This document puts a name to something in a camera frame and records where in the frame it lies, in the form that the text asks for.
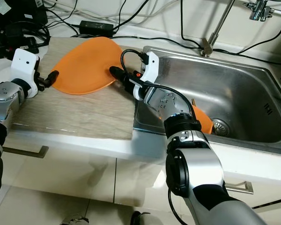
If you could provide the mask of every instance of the white countertop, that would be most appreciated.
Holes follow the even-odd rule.
[[[68,37],[72,35],[70,29],[65,26],[54,28],[51,33],[55,37]],[[164,37],[159,31],[127,26],[118,35],[138,35],[143,37]],[[198,54],[198,51],[184,49],[177,45],[160,40],[139,40],[119,38],[114,39],[119,45],[143,48],[146,45],[165,48],[177,52]],[[40,56],[44,55],[47,47],[40,50]],[[267,54],[262,52],[250,52],[251,55]],[[228,60],[247,65],[267,68],[277,77],[281,76],[281,66],[267,64],[247,58],[226,55],[214,52],[211,58]],[[0,60],[0,72],[10,66],[10,61]],[[130,141],[85,138],[68,135],[45,134],[39,132],[12,130],[9,138],[15,138],[33,144],[47,145],[65,148],[75,151],[87,151],[95,154],[106,155],[117,158],[135,159],[156,164],[163,164],[166,157],[166,138],[162,135],[154,135],[140,131],[133,131]],[[211,147],[218,155],[225,175],[251,180],[275,182],[281,184],[281,155],[261,152],[258,150],[244,149],[223,144],[211,143]]]

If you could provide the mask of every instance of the drain strainer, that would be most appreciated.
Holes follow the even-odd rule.
[[[227,136],[229,134],[230,128],[224,121],[213,119],[212,122],[214,123],[214,132],[216,135]]]

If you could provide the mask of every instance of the orange plastic plate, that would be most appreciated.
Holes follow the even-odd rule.
[[[106,37],[85,41],[55,65],[53,70],[59,71],[59,76],[53,87],[72,95],[104,88],[115,81],[109,67],[121,68],[121,53],[120,46]]]

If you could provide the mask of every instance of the tiled floor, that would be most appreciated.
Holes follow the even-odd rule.
[[[179,225],[169,212],[18,187],[11,187],[0,205],[0,225],[59,225],[65,217],[77,213],[89,218],[90,225],[129,225],[135,210],[159,217],[164,225]]]

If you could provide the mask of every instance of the sink basin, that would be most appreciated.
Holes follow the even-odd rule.
[[[210,142],[281,154],[281,90],[268,70],[146,46],[149,51],[159,57],[156,83],[195,99],[213,121]],[[143,102],[136,104],[134,128],[164,134]]]

